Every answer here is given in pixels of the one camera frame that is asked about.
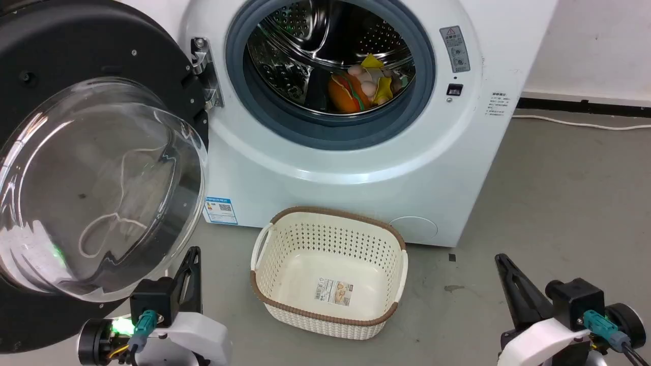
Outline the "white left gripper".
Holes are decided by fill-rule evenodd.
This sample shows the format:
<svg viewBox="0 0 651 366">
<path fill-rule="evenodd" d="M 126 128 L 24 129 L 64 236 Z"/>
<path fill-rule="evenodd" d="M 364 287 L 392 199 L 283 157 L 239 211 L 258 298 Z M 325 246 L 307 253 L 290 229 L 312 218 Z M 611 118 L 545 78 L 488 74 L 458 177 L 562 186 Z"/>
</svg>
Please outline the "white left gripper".
<svg viewBox="0 0 651 366">
<path fill-rule="evenodd" d="M 203 314 L 201 250 L 190 247 L 173 280 L 172 314 L 169 327 L 157 327 L 137 365 L 230 365 L 232 341 L 223 324 Z"/>
</svg>

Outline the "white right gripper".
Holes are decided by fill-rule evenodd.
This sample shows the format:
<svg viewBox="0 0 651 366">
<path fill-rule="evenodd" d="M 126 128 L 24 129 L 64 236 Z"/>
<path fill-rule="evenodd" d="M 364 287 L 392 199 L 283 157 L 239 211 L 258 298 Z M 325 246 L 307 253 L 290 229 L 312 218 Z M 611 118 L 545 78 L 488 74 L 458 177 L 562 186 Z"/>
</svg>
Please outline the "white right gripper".
<svg viewBox="0 0 651 366">
<path fill-rule="evenodd" d="M 572 331 L 552 318 L 553 306 L 549 299 L 508 255 L 495 255 L 495 264 L 514 329 L 527 328 L 506 344 L 498 357 L 498 365 L 540 365 L 575 338 L 588 336 L 590 330 Z"/>
</svg>

